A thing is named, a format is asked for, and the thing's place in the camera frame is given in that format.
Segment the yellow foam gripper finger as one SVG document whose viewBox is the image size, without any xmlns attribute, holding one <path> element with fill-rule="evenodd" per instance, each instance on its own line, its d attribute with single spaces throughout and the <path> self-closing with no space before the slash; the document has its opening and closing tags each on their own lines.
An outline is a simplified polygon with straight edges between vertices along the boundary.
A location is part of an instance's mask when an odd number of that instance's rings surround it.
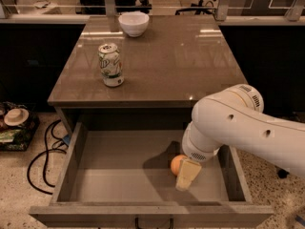
<svg viewBox="0 0 305 229">
<path fill-rule="evenodd" d="M 175 188 L 178 191 L 187 191 L 199 175 L 201 169 L 202 166 L 200 163 L 189 158 L 182 158 L 176 178 Z"/>
</svg>

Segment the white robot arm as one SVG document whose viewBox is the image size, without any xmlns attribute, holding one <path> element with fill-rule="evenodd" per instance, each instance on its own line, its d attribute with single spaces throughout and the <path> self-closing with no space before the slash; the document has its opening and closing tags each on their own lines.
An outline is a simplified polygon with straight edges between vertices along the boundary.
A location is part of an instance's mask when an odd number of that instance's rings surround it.
<svg viewBox="0 0 305 229">
<path fill-rule="evenodd" d="M 195 103 L 183 138 L 175 188 L 189 189 L 202 164 L 221 146 L 233 146 L 261 157 L 298 177 L 305 177 L 305 124 L 263 113 L 257 89 L 238 84 Z"/>
</svg>

